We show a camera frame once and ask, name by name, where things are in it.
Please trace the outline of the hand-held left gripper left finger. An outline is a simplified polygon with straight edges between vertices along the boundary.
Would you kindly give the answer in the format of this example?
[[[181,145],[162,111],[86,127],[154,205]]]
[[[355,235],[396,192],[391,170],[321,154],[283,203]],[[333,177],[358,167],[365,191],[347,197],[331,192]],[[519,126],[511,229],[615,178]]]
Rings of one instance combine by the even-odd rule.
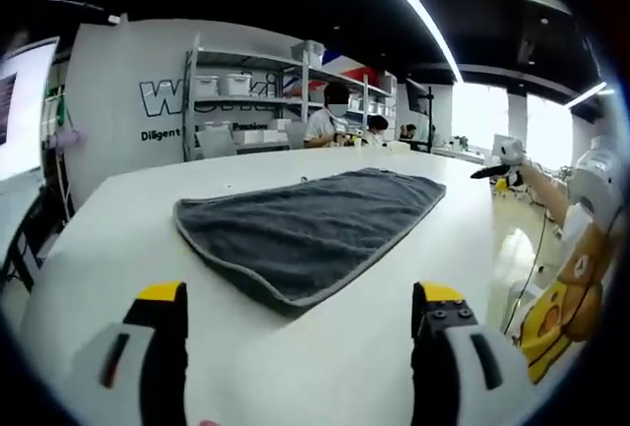
[[[83,425],[185,425],[188,296],[183,281],[136,295],[119,323],[74,355],[68,405]]]

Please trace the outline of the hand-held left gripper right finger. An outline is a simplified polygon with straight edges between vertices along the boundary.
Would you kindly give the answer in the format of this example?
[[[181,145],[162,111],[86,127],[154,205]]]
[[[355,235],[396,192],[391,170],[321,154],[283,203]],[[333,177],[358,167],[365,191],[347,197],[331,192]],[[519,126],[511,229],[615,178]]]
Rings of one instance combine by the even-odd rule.
[[[457,290],[413,285],[412,425],[518,424],[536,401],[526,358]]]

